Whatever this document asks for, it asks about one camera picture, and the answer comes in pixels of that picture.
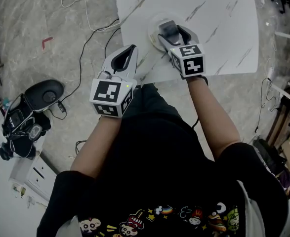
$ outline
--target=gray marble floor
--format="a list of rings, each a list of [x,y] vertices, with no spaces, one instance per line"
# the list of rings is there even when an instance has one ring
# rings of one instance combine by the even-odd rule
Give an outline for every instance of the gray marble floor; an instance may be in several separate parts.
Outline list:
[[[34,83],[48,78],[63,82],[65,94],[78,85],[79,56],[91,30],[87,25],[83,1],[69,8],[63,8],[60,1],[0,0],[0,56],[5,64],[0,70],[2,97],[13,99]],[[260,0],[255,1],[260,32],[257,72],[208,78],[212,92],[247,143],[255,136],[261,82],[267,76],[268,68],[275,68],[274,78],[279,86],[290,79],[290,42],[274,38],[275,30],[290,33],[290,10],[282,15],[279,5],[270,0],[263,7]],[[88,10],[91,26],[95,29],[118,17],[116,0],[89,0]],[[75,156],[75,142],[86,139],[98,121],[99,116],[89,103],[90,87],[101,68],[104,46],[112,32],[96,33],[86,46],[81,86],[64,101],[68,117],[63,121],[54,119],[53,128],[47,134],[44,152],[60,171],[70,168],[73,158],[69,156]],[[41,41],[47,37],[53,37],[53,40],[45,44],[43,51]],[[117,33],[108,46],[108,52],[121,46],[122,38]],[[156,87],[188,124],[194,124],[197,115],[184,81],[157,83]],[[276,92],[271,92],[269,96],[272,95],[279,99]],[[258,134],[266,135],[269,131],[275,116],[275,111],[269,111],[272,106],[270,101],[262,110]],[[63,116],[58,108],[53,110],[55,115]],[[201,127],[198,125],[195,130],[205,154],[211,158]]]

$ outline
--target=marble pattern surface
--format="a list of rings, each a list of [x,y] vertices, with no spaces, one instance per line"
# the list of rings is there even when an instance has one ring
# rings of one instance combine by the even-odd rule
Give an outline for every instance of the marble pattern surface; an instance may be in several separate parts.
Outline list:
[[[170,57],[151,44],[148,26],[157,14],[197,34],[205,50],[206,76],[254,73],[258,24],[254,0],[117,0],[123,43],[139,48],[138,82],[180,79]]]
[[[44,79],[58,79],[65,85],[64,95],[79,83],[79,56],[84,42],[91,34],[88,28],[84,2],[63,8],[61,0],[0,0],[0,57],[4,68],[0,69],[3,87],[0,95],[15,98],[28,87]],[[261,82],[268,67],[275,67],[275,82],[285,85],[290,79],[290,42],[274,38],[274,31],[290,33],[290,10],[281,15],[279,5],[267,0],[261,7],[255,0],[259,28],[258,70],[253,74],[218,75],[208,77],[209,86],[234,121],[241,138],[249,143],[255,136],[260,111]],[[91,26],[98,28],[110,24],[118,17],[116,0],[88,0]],[[96,33],[87,44],[82,58],[82,82],[80,88],[64,101],[68,116],[65,120],[53,120],[43,145],[44,154],[60,171],[68,170],[75,154],[75,142],[87,139],[96,126],[99,116],[89,103],[92,79],[104,60],[104,46],[113,30]],[[47,37],[53,40],[41,41]],[[122,46],[118,31],[108,46],[108,53]],[[156,84],[159,93],[175,106],[183,119],[193,125],[197,119],[187,85],[172,80]],[[271,92],[269,96],[278,95]],[[269,131],[275,116],[270,112],[273,103],[262,110],[258,134]],[[62,117],[58,107],[54,114]],[[212,158],[200,125],[195,127],[207,157]]]

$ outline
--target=black t-shirt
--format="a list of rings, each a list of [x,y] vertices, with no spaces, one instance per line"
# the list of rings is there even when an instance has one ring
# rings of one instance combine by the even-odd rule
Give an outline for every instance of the black t-shirt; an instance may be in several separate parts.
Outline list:
[[[124,119],[97,179],[60,173],[38,236],[55,236],[75,215],[82,236],[245,236],[245,196],[257,202],[266,236],[288,214],[283,188],[252,146],[207,159],[194,130],[173,116]]]

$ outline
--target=person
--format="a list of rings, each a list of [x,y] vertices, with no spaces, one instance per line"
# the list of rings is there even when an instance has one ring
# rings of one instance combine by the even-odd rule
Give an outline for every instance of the person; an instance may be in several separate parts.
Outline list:
[[[288,201],[211,93],[187,80],[214,156],[153,84],[122,119],[102,116],[70,171],[57,175],[37,235],[279,236]]]

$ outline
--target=black pants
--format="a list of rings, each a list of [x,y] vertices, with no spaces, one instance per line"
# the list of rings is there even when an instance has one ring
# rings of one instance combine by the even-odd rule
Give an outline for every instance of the black pants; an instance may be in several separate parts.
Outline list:
[[[166,103],[152,83],[135,91],[135,96],[123,118],[130,118],[140,113],[164,113],[181,118],[176,108]]]

